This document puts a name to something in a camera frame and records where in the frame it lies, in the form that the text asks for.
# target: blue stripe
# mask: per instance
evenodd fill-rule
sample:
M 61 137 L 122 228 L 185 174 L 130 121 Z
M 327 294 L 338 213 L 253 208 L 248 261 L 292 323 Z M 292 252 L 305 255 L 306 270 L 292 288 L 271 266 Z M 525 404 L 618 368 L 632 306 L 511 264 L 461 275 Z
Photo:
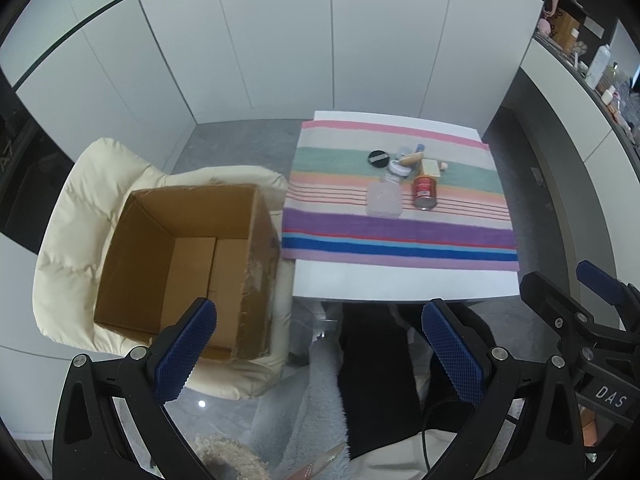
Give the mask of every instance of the blue stripe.
M 496 262 L 518 261 L 517 254 L 450 250 L 441 251 L 436 249 L 351 244 L 348 242 L 325 242 L 319 240 L 305 240 L 304 238 L 293 238 L 287 235 L 282 237 L 282 247 L 285 249 L 309 249 L 329 253 L 386 254 L 388 256 L 413 256 L 418 258 L 449 258 L 451 260 L 485 260 Z
M 412 249 L 435 249 L 435 250 L 449 250 L 449 251 L 466 251 L 468 253 L 506 253 L 516 254 L 515 249 L 493 248 L 493 247 L 466 247 L 456 245 L 440 245 L 440 244 L 428 244 L 420 242 L 390 242 L 388 240 L 370 240 L 362 238 L 349 238 L 349 237 L 332 237 L 332 236 L 320 236 L 310 235 L 306 233 L 284 233 L 287 238 L 300 238 L 304 240 L 317 240 L 319 242 L 347 242 L 350 244 L 360 245 L 380 245 L 387 247 L 406 247 Z

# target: black round compact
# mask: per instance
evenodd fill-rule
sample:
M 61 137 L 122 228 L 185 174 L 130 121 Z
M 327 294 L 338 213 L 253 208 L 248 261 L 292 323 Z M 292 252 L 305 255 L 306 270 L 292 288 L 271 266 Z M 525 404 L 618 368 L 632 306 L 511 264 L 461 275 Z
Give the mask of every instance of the black round compact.
M 373 150 L 369 153 L 369 164 L 374 168 L 386 168 L 386 165 L 389 163 L 389 154 L 387 152 L 383 152 L 382 150 Z

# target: purple stripe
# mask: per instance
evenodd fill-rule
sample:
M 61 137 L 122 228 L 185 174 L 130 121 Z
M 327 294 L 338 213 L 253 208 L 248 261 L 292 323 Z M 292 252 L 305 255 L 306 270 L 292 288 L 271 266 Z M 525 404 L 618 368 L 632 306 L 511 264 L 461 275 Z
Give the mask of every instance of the purple stripe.
M 417 242 L 468 244 L 515 249 L 511 229 L 376 218 L 373 216 L 309 213 L 284 208 L 282 230 L 324 236 L 367 237 L 373 240 L 398 239 Z
M 289 260 L 367 264 L 385 267 L 415 267 L 418 269 L 457 270 L 520 270 L 517 262 L 490 262 L 486 260 L 449 260 L 446 258 L 413 258 L 381 256 L 378 254 L 329 253 L 308 249 L 283 249 L 282 257 Z

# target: wooden brush handle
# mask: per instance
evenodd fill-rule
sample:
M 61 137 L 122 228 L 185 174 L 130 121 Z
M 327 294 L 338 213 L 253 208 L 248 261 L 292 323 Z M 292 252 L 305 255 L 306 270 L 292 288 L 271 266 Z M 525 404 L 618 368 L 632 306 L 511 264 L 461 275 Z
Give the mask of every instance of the wooden brush handle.
M 415 152 L 410 153 L 409 155 L 405 155 L 403 158 L 398 160 L 400 166 L 412 166 L 416 162 L 420 162 L 424 156 L 424 152 Z

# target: red tin can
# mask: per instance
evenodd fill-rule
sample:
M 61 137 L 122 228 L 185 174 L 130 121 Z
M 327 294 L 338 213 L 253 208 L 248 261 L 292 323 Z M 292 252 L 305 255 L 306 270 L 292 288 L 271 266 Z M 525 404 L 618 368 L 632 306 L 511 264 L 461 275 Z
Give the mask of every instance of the red tin can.
M 436 207 L 436 179 L 429 175 L 415 177 L 412 186 L 414 191 L 414 205 L 418 209 L 429 210 Z

